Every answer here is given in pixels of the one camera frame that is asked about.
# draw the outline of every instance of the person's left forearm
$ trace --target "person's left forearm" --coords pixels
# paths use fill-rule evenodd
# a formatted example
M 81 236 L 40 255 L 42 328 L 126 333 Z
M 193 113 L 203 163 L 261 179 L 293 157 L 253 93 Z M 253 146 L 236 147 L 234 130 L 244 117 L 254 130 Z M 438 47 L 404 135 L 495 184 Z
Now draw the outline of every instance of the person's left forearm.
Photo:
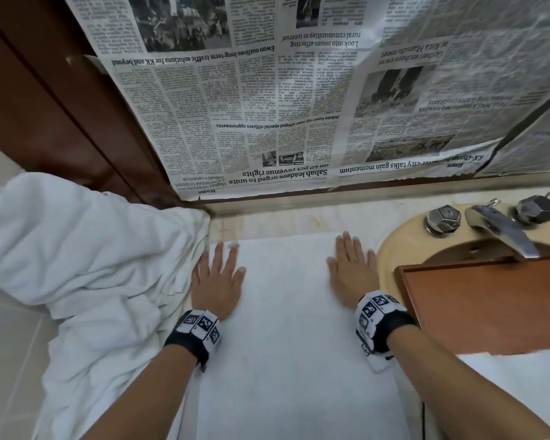
M 81 440 L 165 440 L 197 363 L 165 346 Z

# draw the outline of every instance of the marble countertop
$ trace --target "marble countertop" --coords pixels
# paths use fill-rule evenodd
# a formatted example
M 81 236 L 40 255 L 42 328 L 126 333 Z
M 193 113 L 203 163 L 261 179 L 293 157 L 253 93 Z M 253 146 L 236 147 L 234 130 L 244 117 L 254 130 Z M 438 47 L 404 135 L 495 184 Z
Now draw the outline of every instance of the marble countertop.
M 369 240 L 377 245 L 403 222 L 433 208 L 446 204 L 454 207 L 462 203 L 486 204 L 493 198 L 515 205 L 528 196 L 547 192 L 550 192 L 550 187 L 476 191 L 225 216 L 210 222 L 209 242 L 322 232 L 340 234 L 348 230 L 353 236 L 367 234 Z

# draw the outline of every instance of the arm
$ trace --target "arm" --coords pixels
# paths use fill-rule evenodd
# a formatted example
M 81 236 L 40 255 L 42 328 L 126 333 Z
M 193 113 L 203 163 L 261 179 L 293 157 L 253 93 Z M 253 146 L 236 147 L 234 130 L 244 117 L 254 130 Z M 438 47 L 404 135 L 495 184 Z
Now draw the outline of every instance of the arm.
M 345 232 L 337 237 L 336 255 L 327 260 L 331 286 L 354 309 L 379 289 L 375 254 L 368 251 L 365 260 L 358 238 Z M 384 341 L 450 438 L 550 439 L 550 427 L 536 414 L 415 325 L 396 328 Z
M 205 252 L 192 273 L 192 307 L 228 318 L 240 299 L 245 269 L 236 272 L 238 247 L 222 269 L 223 244 L 209 267 Z M 81 440 L 165 440 L 198 359 L 188 349 L 167 344 Z

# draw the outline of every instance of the brown board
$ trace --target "brown board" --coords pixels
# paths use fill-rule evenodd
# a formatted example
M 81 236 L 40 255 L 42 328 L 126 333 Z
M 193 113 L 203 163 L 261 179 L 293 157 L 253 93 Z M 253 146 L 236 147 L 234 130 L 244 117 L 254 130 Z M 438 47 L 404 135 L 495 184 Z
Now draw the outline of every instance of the brown board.
M 399 266 L 395 277 L 422 330 L 455 354 L 550 349 L 550 258 Z

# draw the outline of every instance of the forearm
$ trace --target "forearm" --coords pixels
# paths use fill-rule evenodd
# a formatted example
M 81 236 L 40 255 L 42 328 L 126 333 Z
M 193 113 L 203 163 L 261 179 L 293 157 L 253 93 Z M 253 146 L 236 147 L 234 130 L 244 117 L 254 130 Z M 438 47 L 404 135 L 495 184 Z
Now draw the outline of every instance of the forearm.
M 164 347 L 81 440 L 165 440 L 196 363 L 184 347 Z
M 451 439 L 550 439 L 550 427 L 418 327 L 396 329 L 387 344 Z

